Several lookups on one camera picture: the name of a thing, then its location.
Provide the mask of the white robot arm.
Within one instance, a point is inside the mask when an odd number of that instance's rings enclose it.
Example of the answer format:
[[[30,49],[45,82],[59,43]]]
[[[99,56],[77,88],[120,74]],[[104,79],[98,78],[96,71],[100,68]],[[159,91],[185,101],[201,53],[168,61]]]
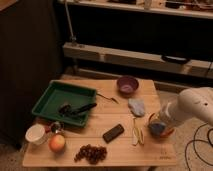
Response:
[[[188,88],[164,105],[156,119],[168,127],[177,127],[191,118],[213,126],[213,88]]]

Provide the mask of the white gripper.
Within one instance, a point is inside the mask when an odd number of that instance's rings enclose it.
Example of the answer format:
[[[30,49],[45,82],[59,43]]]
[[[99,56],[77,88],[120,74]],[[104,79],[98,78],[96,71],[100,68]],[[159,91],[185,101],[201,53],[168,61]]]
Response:
[[[151,122],[162,124],[165,127],[174,127],[176,124],[174,112],[176,111],[176,104],[169,102],[162,106],[162,108],[151,117]]]

